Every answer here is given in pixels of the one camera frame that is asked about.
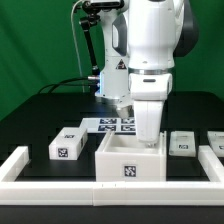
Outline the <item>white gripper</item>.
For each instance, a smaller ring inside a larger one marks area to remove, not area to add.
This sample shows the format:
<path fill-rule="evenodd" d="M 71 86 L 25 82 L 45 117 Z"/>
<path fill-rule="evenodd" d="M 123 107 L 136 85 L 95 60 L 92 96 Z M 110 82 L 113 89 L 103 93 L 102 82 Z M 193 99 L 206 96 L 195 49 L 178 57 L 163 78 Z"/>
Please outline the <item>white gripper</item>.
<path fill-rule="evenodd" d="M 135 101 L 133 106 L 137 139 L 147 143 L 147 148 L 154 149 L 159 138 L 164 102 Z"/>

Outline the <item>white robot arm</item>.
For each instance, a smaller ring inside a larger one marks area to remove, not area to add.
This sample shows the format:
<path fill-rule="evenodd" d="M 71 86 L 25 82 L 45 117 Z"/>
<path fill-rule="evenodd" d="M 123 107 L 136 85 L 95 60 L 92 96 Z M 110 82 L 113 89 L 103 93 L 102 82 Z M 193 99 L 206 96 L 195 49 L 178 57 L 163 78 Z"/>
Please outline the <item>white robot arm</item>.
<path fill-rule="evenodd" d="M 174 59 L 198 39 L 189 0 L 91 0 L 99 8 L 105 66 L 96 96 L 134 111 L 136 136 L 155 144 L 164 102 L 172 90 Z"/>

